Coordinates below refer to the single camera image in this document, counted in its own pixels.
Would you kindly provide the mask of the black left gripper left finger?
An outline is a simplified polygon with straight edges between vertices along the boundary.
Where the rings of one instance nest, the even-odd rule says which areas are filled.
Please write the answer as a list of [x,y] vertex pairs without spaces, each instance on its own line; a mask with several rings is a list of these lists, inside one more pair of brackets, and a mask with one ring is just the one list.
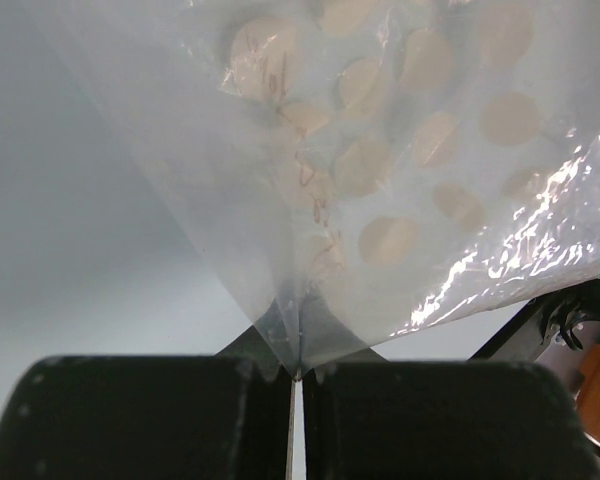
[[212,356],[50,356],[0,417],[0,479],[286,479],[292,379],[248,329]]

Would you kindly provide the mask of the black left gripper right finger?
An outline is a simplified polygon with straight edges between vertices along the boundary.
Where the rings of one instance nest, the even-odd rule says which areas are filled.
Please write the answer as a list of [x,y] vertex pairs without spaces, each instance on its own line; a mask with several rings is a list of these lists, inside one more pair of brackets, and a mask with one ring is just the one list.
[[561,368],[343,360],[303,379],[311,479],[599,479]]

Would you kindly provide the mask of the clear zip top bag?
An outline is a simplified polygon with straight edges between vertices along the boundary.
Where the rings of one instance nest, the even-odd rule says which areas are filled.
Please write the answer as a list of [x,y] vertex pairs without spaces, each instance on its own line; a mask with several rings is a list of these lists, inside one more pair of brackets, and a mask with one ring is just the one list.
[[294,374],[600,276],[600,1],[31,1]]

